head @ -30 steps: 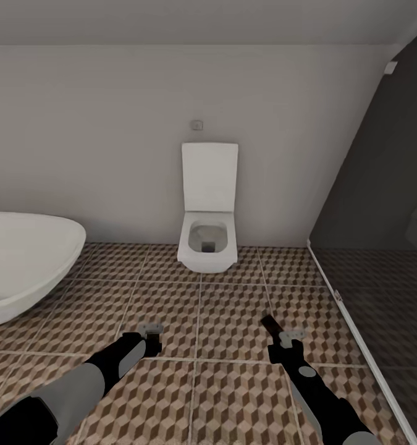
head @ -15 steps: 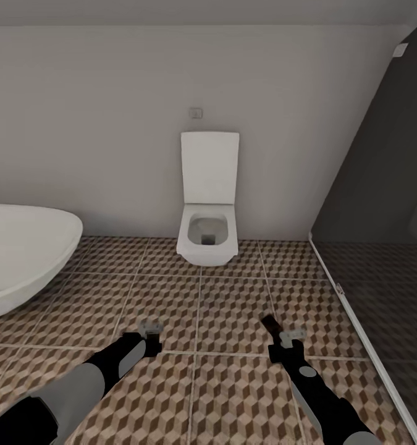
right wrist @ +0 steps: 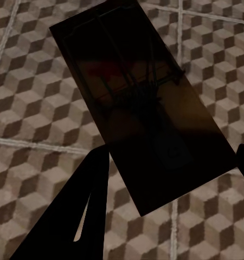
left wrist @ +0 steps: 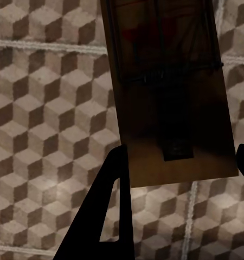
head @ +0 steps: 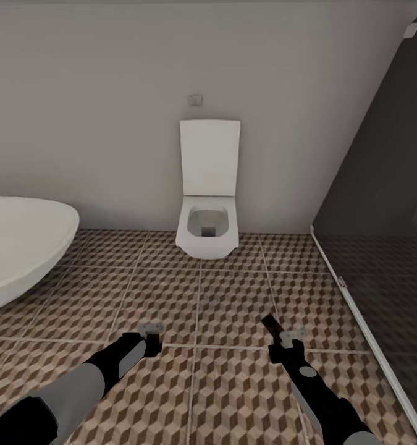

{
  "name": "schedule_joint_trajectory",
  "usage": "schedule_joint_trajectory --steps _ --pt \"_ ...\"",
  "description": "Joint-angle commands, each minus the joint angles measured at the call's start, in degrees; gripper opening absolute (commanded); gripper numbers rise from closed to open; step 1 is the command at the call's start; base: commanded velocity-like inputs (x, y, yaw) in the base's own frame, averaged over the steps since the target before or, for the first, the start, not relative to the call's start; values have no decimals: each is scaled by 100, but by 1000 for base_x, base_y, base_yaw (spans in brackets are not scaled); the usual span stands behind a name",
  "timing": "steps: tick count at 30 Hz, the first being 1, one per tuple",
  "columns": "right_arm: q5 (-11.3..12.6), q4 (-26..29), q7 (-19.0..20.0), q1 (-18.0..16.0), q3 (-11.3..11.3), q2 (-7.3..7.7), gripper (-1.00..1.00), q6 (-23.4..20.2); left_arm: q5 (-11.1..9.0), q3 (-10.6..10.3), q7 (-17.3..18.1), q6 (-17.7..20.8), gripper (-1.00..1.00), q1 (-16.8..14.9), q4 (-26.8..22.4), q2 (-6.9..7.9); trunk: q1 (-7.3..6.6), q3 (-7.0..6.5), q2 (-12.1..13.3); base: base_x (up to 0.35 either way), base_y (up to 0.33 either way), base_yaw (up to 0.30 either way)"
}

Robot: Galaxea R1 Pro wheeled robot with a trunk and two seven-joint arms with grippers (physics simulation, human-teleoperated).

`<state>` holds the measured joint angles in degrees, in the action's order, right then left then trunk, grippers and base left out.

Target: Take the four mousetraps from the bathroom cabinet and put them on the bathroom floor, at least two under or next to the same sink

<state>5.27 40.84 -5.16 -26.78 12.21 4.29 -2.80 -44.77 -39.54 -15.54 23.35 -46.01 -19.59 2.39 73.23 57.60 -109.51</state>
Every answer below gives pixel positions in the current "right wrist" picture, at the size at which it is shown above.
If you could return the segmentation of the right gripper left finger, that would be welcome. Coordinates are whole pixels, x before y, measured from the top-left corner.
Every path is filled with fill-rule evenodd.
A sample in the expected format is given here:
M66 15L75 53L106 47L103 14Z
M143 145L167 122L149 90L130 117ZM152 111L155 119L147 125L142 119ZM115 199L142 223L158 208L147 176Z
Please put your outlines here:
M90 151L9 260L102 260L109 164L108 144Z

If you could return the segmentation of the mousetrap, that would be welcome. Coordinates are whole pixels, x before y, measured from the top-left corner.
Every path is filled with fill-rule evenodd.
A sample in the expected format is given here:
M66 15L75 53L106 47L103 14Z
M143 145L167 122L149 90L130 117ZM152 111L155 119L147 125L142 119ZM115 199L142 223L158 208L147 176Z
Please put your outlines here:
M49 29L141 217L241 165L137 0Z

